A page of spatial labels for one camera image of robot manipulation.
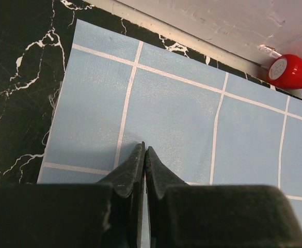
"black marble surface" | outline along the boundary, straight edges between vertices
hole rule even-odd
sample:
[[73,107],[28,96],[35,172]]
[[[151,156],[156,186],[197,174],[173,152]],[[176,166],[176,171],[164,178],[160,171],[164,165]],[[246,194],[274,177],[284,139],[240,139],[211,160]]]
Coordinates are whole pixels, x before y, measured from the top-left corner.
[[0,186],[37,181],[76,19],[269,87],[83,1],[0,0]]

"white circular label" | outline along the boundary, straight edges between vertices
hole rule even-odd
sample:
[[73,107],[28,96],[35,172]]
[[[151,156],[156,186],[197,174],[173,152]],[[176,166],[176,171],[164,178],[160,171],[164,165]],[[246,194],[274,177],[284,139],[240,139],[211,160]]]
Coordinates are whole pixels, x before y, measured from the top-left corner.
[[287,66],[287,60],[285,58],[281,58],[274,62],[274,64],[270,67],[269,70],[269,78],[271,80],[275,80],[283,75]]

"wall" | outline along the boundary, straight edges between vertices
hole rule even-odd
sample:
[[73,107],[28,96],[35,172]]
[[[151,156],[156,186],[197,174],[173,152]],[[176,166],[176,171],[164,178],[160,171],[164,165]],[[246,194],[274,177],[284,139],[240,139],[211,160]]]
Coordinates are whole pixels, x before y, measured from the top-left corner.
[[271,49],[302,57],[302,0],[118,0],[268,66]]

